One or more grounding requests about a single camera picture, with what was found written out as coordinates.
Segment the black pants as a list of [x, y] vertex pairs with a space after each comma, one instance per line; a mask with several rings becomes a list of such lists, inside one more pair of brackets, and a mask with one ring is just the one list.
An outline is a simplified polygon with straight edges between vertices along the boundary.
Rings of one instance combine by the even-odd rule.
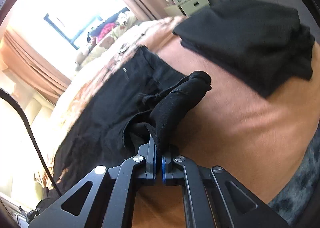
[[153, 139], [164, 153], [189, 110], [211, 90], [203, 71], [173, 69], [140, 47], [95, 94], [61, 143], [53, 178], [65, 193], [95, 167], [120, 165]]

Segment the orange bed blanket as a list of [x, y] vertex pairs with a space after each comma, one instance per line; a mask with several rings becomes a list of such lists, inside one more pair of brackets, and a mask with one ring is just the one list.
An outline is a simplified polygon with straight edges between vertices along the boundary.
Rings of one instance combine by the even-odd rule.
[[[312, 50], [310, 81], [292, 77], [264, 98], [182, 47], [172, 33], [182, 17], [160, 20], [158, 45], [145, 46], [183, 75], [201, 70], [212, 79], [212, 89], [178, 125], [173, 142], [203, 166], [225, 167], [289, 224], [303, 220], [308, 225], [308, 214], [319, 209], [319, 48]], [[52, 175], [57, 150], [71, 128], [49, 130], [51, 148], [45, 156]]]

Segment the pile of plush toys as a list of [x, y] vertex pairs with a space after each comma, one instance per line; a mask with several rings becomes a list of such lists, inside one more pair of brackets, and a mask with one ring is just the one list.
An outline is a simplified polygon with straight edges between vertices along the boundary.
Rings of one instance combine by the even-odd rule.
[[141, 21], [130, 10], [120, 13], [115, 24], [106, 24], [99, 36], [92, 37], [85, 46], [78, 49], [78, 55], [75, 60], [76, 71], [79, 71], [95, 58], [100, 57], [127, 30], [140, 23]]

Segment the folded black garment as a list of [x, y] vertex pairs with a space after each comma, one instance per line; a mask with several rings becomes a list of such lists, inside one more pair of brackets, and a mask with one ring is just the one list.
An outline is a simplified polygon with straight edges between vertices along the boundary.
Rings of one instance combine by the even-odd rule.
[[294, 8], [259, 0], [225, 0], [173, 30], [181, 45], [270, 96], [291, 77], [312, 78], [315, 38]]

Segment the cream nightstand with drawer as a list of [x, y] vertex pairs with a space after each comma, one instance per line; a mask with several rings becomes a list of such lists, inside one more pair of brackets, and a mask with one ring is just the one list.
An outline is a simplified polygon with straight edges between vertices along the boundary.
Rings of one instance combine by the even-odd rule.
[[208, 0], [181, 0], [179, 3], [164, 8], [168, 16], [190, 16], [202, 8], [208, 7]]

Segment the peach curtain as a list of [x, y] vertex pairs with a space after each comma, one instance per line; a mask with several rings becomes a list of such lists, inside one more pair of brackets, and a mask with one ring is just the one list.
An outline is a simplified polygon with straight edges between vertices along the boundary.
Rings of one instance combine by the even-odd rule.
[[71, 84], [71, 80], [58, 71], [14, 29], [7, 27], [1, 39], [1, 60], [24, 82], [44, 98], [56, 104]]

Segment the window with dark frame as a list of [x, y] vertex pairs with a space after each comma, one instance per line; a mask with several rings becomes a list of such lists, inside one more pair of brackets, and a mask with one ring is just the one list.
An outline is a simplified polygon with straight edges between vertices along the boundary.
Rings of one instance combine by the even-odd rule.
[[47, 13], [44, 20], [75, 50], [78, 50], [83, 44], [88, 43], [92, 37], [97, 37], [106, 24], [116, 23], [120, 13], [129, 11], [127, 7], [119, 10], [107, 19], [95, 15], [90, 19], [84, 17], [76, 18], [73, 14], [69, 18], [59, 18], [53, 14]]

